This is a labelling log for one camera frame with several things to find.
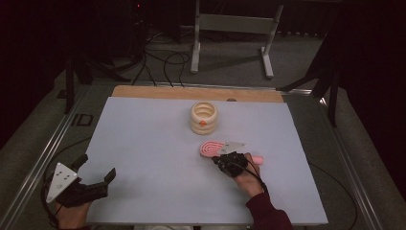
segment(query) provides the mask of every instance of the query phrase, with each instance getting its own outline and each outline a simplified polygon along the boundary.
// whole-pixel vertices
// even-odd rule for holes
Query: person's hand
[[[251,164],[248,163],[247,170],[251,171],[253,174],[257,174],[256,171],[259,173],[259,166],[254,163],[251,153],[245,153],[244,155],[245,158],[251,162]],[[259,181],[246,171],[244,171],[241,175],[234,177],[234,181],[237,183],[238,187],[250,198],[263,193],[263,189]]]
[[[87,212],[89,211],[91,202],[84,203],[77,207],[66,208],[59,203],[56,203],[56,209],[59,210],[56,214],[58,227],[60,229],[75,229],[81,228],[86,223]]]

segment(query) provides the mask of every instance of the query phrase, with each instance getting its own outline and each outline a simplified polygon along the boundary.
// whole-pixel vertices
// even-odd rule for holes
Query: white board
[[[272,203],[293,224],[327,223],[286,103],[212,101],[218,127],[207,136],[189,128],[195,100],[107,100],[79,171],[83,183],[116,168],[109,196],[93,203],[92,223],[250,224],[248,197],[209,158],[205,141],[247,144],[240,152],[264,157],[260,168]]]

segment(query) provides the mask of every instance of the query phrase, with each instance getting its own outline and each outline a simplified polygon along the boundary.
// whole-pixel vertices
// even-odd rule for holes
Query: pink object
[[[214,157],[218,156],[217,153],[221,148],[223,148],[224,143],[217,142],[217,141],[207,141],[200,146],[200,154],[206,157]],[[253,161],[257,165],[261,165],[263,163],[262,156],[252,156]]]

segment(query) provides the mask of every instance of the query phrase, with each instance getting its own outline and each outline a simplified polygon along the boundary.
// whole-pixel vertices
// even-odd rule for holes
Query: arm
[[[245,157],[252,164],[248,164],[247,170],[259,175],[259,166],[253,163],[250,153]],[[254,229],[256,230],[292,230],[292,223],[286,212],[277,210],[271,203],[269,194],[264,193],[259,181],[249,174],[243,172],[234,178],[239,188],[251,199],[246,203],[254,219]]]
[[[90,226],[84,226],[90,204],[91,203],[89,202],[78,207],[66,208],[57,203],[56,209],[59,210],[56,215],[58,220],[58,229],[90,230]]]

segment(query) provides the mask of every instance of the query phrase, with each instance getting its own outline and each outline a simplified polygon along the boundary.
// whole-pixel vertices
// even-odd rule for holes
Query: ring stack
[[[198,135],[208,135],[217,127],[217,108],[208,102],[195,103],[191,109],[191,129]]]

